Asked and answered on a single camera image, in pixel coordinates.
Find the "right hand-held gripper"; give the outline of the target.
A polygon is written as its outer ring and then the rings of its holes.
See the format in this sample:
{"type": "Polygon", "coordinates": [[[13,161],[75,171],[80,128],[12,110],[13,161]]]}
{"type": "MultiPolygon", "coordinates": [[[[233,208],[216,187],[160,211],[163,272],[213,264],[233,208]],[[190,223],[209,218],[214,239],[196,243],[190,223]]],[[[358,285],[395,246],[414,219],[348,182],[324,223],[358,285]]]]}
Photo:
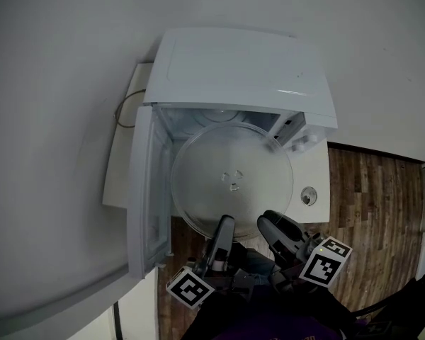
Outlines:
{"type": "Polygon", "coordinates": [[[273,210],[260,215],[257,226],[270,248],[281,252],[282,263],[269,277],[280,293],[304,283],[330,288],[353,251],[334,237],[310,237],[301,224],[273,210]],[[304,242],[294,254],[289,239],[304,242]]]}

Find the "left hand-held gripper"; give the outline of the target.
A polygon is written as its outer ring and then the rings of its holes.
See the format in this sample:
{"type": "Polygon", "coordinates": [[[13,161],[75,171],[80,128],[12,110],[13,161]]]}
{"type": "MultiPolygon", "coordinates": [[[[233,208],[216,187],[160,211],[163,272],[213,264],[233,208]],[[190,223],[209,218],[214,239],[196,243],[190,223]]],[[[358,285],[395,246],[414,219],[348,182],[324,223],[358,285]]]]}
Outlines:
{"type": "Polygon", "coordinates": [[[234,218],[223,215],[209,247],[208,255],[189,257],[167,282],[166,291],[183,305],[195,309],[214,293],[239,295],[250,300],[256,279],[229,262],[234,238],[234,218]]]}

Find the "round glass turntable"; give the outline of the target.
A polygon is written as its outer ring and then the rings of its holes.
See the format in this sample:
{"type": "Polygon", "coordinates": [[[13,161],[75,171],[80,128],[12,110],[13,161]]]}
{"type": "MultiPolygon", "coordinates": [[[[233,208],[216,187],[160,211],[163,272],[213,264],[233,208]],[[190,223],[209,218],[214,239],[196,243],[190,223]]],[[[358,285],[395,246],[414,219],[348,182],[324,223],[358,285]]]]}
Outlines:
{"type": "Polygon", "coordinates": [[[218,123],[198,131],[178,151],[171,170],[175,208],[186,223],[212,237],[223,215],[234,219],[234,239],[259,234],[266,210],[284,214],[293,196],[287,152],[249,123],[218,123]]]}

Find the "person's right forearm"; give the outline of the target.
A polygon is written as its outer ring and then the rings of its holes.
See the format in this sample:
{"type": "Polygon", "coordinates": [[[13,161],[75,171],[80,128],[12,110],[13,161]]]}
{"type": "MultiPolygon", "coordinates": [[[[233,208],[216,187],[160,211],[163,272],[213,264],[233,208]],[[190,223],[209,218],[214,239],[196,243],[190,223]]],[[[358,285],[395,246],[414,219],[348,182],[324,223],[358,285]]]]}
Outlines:
{"type": "Polygon", "coordinates": [[[303,289],[306,312],[315,319],[337,327],[345,327],[356,321],[351,311],[342,305],[328,288],[305,282],[303,289]]]}

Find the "person's left forearm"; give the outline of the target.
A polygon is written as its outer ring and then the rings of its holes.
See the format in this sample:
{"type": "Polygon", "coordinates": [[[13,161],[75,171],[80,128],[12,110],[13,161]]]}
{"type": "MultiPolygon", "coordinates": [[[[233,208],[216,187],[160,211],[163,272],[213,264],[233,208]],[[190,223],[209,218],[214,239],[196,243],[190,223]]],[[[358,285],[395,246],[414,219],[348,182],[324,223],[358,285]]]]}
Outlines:
{"type": "Polygon", "coordinates": [[[213,340],[232,323],[235,316],[236,298],[232,295],[215,293],[201,306],[198,320],[200,340],[213,340]]]}

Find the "person's leg in jeans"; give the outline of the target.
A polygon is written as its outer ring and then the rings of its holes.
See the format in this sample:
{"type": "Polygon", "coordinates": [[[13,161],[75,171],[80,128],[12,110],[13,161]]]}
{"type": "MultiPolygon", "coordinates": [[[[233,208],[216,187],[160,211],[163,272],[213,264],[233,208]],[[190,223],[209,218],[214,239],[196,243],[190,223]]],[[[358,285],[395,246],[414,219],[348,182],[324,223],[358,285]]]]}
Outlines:
{"type": "Polygon", "coordinates": [[[270,285],[276,263],[255,249],[247,249],[242,269],[255,280],[255,285],[270,285]]]}

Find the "round table grommet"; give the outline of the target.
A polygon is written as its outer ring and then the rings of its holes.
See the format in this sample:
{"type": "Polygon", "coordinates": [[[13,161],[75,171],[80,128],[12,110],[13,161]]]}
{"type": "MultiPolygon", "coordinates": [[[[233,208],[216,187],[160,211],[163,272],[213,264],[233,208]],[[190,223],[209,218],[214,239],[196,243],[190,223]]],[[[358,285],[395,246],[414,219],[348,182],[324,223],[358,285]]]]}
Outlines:
{"type": "Polygon", "coordinates": [[[304,205],[312,206],[317,202],[317,191],[311,186],[306,186],[302,189],[300,198],[304,205]]]}

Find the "person's purple shirt torso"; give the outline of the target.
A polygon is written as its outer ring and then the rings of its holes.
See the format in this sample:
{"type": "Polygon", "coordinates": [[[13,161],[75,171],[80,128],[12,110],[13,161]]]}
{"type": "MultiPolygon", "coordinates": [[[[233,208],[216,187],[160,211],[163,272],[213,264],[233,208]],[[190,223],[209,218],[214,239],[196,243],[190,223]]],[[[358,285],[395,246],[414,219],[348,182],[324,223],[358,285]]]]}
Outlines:
{"type": "MultiPolygon", "coordinates": [[[[237,302],[233,321],[213,340],[344,340],[358,332],[356,321],[337,327],[315,319],[306,312],[304,294],[281,295],[259,285],[250,302],[232,296],[237,302]]],[[[196,317],[182,340],[200,340],[196,317]]]]}

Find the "white microwave door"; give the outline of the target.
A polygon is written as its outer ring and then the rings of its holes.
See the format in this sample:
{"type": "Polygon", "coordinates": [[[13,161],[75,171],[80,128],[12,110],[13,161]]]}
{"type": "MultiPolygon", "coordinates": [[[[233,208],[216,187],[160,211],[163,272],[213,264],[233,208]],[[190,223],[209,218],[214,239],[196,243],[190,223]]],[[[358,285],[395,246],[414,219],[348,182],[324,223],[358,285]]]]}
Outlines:
{"type": "Polygon", "coordinates": [[[172,140],[156,108],[137,109],[127,204],[129,273],[143,279],[171,251],[172,140]]]}

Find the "black chair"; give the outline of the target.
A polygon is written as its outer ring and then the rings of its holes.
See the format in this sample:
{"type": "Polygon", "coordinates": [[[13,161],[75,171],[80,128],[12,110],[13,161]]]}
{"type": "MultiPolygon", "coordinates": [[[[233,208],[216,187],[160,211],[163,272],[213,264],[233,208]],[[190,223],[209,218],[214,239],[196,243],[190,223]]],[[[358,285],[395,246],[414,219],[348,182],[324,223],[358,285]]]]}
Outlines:
{"type": "Polygon", "coordinates": [[[376,316],[350,340],[418,340],[425,328],[425,274],[411,279],[403,289],[367,308],[355,311],[355,316],[376,316]]]}

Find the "white microwave oven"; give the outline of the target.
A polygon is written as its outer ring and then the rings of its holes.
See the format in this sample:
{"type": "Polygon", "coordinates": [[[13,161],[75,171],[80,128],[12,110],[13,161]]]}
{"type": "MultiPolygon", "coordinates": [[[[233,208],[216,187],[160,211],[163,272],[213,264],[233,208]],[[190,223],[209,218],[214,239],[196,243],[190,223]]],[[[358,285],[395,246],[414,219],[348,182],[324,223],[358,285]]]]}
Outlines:
{"type": "MultiPolygon", "coordinates": [[[[260,106],[327,115],[336,111],[313,46],[286,35],[234,28],[165,32],[146,89],[155,103],[260,106]]],[[[338,127],[330,130],[326,137],[338,127]]]]}

